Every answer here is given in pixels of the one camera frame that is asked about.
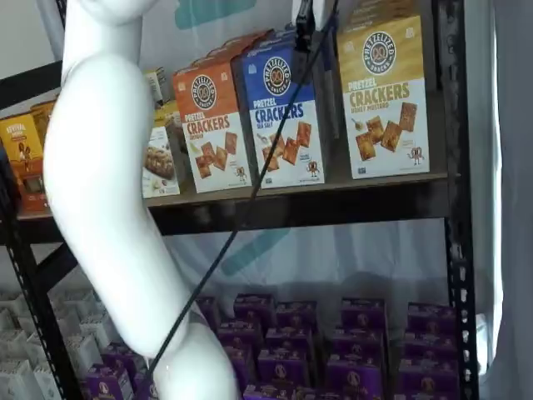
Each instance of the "cracker image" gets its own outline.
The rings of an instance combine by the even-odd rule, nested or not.
[[[200,157],[196,157],[196,160],[197,160],[197,167],[198,167],[198,172],[200,173],[200,177],[202,179],[210,177],[211,170],[209,169],[209,165],[212,163],[211,159],[208,156],[200,156]]]
[[[237,134],[233,132],[226,132],[226,143],[224,148],[230,154],[235,155],[237,153]]]
[[[401,104],[400,128],[407,132],[413,132],[415,129],[416,109],[418,106],[412,102],[403,102]]]
[[[387,150],[392,152],[396,151],[396,146],[400,140],[401,127],[393,121],[389,121],[385,128],[385,133],[383,134],[383,139],[381,140],[381,145]]]
[[[213,164],[215,161],[215,151],[213,150],[213,145],[211,142],[207,142],[202,145],[202,154],[207,157],[207,160],[209,161],[209,164]]]
[[[270,152],[270,149],[271,149],[271,146],[269,147],[264,147],[262,149],[263,151],[263,158],[265,159],[265,161],[267,160],[267,157],[268,157],[268,153]],[[280,169],[280,164],[279,162],[277,161],[277,158],[276,158],[276,151],[274,152],[274,155],[272,156],[270,162],[268,163],[268,167],[266,167],[266,170],[268,172],[270,171],[276,171],[277,169]]]
[[[174,178],[174,164],[169,152],[160,148],[148,146],[147,156],[144,159],[144,168],[161,178],[171,180]]]
[[[379,143],[383,139],[383,125],[381,125],[381,118],[379,116],[374,117],[370,121],[366,121],[366,127],[368,133],[372,138],[372,143]]]
[[[274,143],[274,138],[276,138],[276,134],[275,133],[270,135],[271,143]],[[285,151],[285,141],[283,140],[283,135],[280,135],[280,138],[277,141],[276,150],[274,151],[274,157],[278,158],[278,157],[282,156],[284,151]]]
[[[283,151],[283,159],[288,163],[295,165],[299,147],[300,146],[298,146],[296,140],[288,137],[285,143],[285,150]]]
[[[366,161],[376,156],[376,150],[372,143],[372,136],[369,132],[356,136],[356,141],[362,161]]]
[[[217,146],[217,154],[213,165],[221,171],[226,171],[227,151],[225,148]]]
[[[311,141],[311,125],[307,122],[298,123],[298,133],[296,134],[296,142],[299,146],[304,148],[309,147]]]

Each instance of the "brand logo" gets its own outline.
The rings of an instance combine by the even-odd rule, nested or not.
[[[274,96],[281,96],[291,86],[291,69],[281,57],[270,58],[263,70],[266,90]]]
[[[192,100],[201,109],[208,110],[217,100],[217,88],[210,77],[198,75],[192,81]]]
[[[363,46],[363,62],[374,75],[382,75],[391,69],[396,60],[396,45],[386,32],[374,32]]]

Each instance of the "white robotic arm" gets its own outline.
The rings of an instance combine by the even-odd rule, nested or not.
[[[44,157],[47,197],[65,241],[126,344],[146,358],[156,356],[190,296],[142,200],[153,105],[137,63],[142,15],[155,1],[68,1],[62,91]],[[313,3],[317,27],[330,3]],[[239,397],[232,365],[194,311],[154,381],[161,400]]]

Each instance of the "orange pretzel crackers box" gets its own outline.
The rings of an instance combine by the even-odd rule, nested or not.
[[[354,179],[430,170],[421,19],[398,3],[337,35]]]
[[[174,75],[174,91],[197,192],[252,185],[249,119],[239,108],[232,60],[225,52]]]

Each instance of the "blue pretzel crackers box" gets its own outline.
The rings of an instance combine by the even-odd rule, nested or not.
[[[261,170],[297,84],[291,78],[293,40],[271,39],[242,59],[257,164]],[[325,182],[329,127],[324,94],[324,65],[317,60],[312,79],[302,86],[281,131],[262,188]]]

